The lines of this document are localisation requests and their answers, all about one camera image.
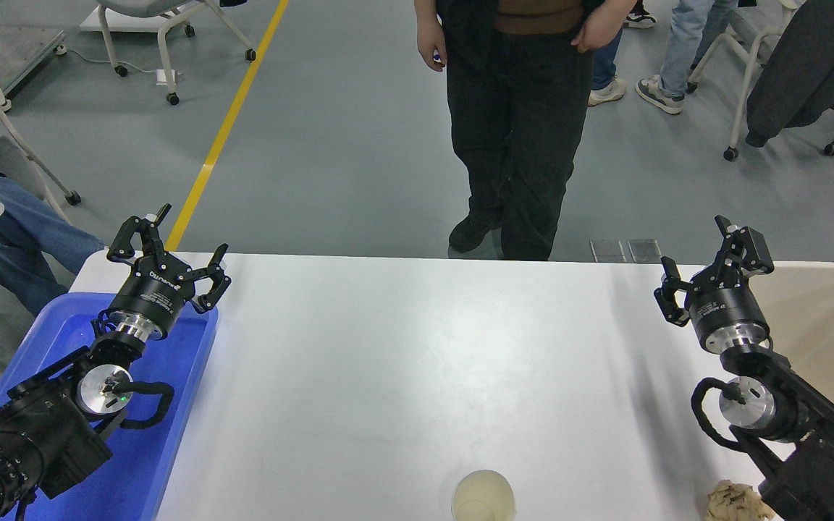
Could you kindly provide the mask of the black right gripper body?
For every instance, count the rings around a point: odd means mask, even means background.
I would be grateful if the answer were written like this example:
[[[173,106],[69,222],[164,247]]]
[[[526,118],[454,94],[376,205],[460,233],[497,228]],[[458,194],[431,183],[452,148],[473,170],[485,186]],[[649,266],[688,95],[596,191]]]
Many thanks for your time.
[[[685,305],[699,341],[767,340],[764,314],[741,284],[692,284]]]

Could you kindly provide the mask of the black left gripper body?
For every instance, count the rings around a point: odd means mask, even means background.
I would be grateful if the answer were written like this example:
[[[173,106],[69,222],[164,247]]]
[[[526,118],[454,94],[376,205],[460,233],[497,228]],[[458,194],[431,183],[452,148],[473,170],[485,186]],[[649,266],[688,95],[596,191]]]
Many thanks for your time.
[[[130,275],[109,304],[109,320],[118,323],[125,315],[139,315],[156,332],[169,332],[186,301],[195,297],[191,281],[177,279],[190,270],[187,263],[169,255],[163,261],[142,256],[130,267]]]

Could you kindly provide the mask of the person's left hand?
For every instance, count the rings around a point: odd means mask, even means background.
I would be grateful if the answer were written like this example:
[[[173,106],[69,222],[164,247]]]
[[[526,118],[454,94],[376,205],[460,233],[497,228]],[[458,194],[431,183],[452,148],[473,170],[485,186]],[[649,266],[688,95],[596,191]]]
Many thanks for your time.
[[[596,51],[611,43],[623,25],[625,14],[595,9],[583,23],[583,26],[570,41],[577,52],[586,53]]]

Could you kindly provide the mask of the person's right hand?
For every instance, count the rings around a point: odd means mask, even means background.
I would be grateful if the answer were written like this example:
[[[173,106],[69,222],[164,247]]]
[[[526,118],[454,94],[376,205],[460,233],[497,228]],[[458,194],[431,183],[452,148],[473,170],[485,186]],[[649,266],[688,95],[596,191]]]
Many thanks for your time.
[[[417,27],[417,51],[424,64],[434,72],[443,72],[447,66],[447,50],[442,25],[436,16],[419,19]]]

